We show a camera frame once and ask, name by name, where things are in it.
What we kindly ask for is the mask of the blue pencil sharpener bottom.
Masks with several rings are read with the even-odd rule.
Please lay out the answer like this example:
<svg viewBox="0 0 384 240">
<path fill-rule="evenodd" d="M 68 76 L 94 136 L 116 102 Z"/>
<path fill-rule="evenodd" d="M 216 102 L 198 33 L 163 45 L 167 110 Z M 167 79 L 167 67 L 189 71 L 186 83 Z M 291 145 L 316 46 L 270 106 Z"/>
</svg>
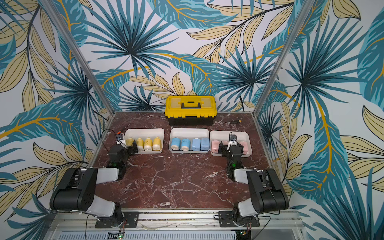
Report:
<svg viewBox="0 0 384 240">
<path fill-rule="evenodd" d="M 194 138 L 192 141 L 192 151 L 200 151 L 201 150 L 201 139 Z"/>
</svg>

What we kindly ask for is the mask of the yellow pencil sharpener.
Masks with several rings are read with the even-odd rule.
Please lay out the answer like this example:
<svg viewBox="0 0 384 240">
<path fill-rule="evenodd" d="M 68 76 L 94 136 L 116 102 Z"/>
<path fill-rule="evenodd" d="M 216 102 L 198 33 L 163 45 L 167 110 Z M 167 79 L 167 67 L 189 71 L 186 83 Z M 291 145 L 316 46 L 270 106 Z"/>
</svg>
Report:
<svg viewBox="0 0 384 240">
<path fill-rule="evenodd" d="M 126 139 L 126 146 L 127 146 L 127 147 L 132 147 L 134 141 L 135 141 L 135 140 L 134 140 L 133 138 L 128 138 L 128 139 Z"/>
<path fill-rule="evenodd" d="M 153 141 L 153 151 L 160 151 L 162 149 L 162 141 L 160 137 L 156 137 Z"/>
<path fill-rule="evenodd" d="M 146 138 L 144 141 L 144 151 L 152 151 L 153 150 L 153 141 L 151 138 Z"/>
<path fill-rule="evenodd" d="M 142 138 L 136 139 L 136 145 L 139 152 L 144 151 L 144 140 Z"/>
</svg>

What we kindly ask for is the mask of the blue pencil sharpener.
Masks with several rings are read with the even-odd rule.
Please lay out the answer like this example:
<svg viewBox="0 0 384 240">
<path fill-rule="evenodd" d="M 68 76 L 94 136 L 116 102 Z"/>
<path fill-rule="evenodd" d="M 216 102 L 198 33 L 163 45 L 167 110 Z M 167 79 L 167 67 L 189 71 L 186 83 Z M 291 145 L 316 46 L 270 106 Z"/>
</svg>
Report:
<svg viewBox="0 0 384 240">
<path fill-rule="evenodd" d="M 181 148 L 181 139 L 173 138 L 171 141 L 171 150 L 178 151 Z"/>
<path fill-rule="evenodd" d="M 209 138 L 202 138 L 201 139 L 201 151 L 208 151 L 210 149 L 210 139 Z"/>
<path fill-rule="evenodd" d="M 192 141 L 192 151 L 200 151 L 201 150 L 201 139 L 194 138 Z"/>
<path fill-rule="evenodd" d="M 190 150 L 190 147 L 191 147 L 191 140 L 190 139 L 183 139 L 182 142 L 181 142 L 181 151 L 189 151 Z"/>
</svg>

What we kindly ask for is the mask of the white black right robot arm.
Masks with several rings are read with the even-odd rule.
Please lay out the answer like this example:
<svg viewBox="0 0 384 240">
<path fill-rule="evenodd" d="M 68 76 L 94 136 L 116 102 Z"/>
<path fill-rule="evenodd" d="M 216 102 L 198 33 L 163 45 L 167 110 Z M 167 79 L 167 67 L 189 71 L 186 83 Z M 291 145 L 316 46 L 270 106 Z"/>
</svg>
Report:
<svg viewBox="0 0 384 240">
<path fill-rule="evenodd" d="M 237 136 L 229 133 L 227 145 L 219 144 L 219 153 L 227 159 L 227 177 L 233 182 L 246 184 L 250 198 L 234 204 L 228 218 L 236 226 L 250 224 L 258 214 L 282 211 L 289 208 L 289 199 L 274 169 L 246 169 L 242 163 L 245 146 Z"/>
</svg>

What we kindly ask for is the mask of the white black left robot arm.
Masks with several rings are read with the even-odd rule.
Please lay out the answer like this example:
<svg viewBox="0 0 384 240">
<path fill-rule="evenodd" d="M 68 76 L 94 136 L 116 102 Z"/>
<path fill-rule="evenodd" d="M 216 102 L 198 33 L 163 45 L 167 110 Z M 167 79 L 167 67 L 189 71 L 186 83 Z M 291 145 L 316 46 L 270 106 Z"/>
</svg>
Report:
<svg viewBox="0 0 384 240">
<path fill-rule="evenodd" d="M 124 178 L 128 159 L 138 153 L 137 141 L 128 139 L 110 148 L 110 158 L 105 168 L 68 169 L 51 199 L 54 211 L 83 212 L 97 218 L 107 227 L 118 228 L 125 222 L 121 205 L 96 195 L 96 186 Z"/>
</svg>

